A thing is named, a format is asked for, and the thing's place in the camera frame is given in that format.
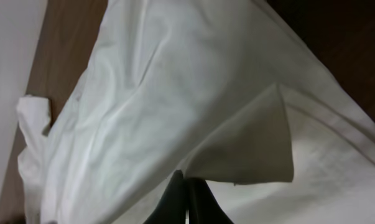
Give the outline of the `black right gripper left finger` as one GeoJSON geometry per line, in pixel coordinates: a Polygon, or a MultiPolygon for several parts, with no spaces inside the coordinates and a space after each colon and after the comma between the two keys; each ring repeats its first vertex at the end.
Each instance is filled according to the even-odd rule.
{"type": "Polygon", "coordinates": [[[154,211],[144,224],[185,224],[187,190],[183,173],[176,170],[154,211]]]}

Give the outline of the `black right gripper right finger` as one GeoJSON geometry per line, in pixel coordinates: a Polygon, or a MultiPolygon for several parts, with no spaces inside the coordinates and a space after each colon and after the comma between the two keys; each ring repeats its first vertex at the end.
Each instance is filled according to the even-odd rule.
{"type": "Polygon", "coordinates": [[[203,179],[187,179],[189,224],[233,224],[203,179]]]}

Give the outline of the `white t-shirt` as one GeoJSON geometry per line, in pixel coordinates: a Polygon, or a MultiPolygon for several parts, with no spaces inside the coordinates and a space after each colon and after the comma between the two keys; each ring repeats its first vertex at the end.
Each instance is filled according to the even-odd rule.
{"type": "Polygon", "coordinates": [[[142,223],[176,170],[234,223],[375,223],[375,124],[263,1],[110,1],[57,120],[17,115],[27,223],[142,223]]]}

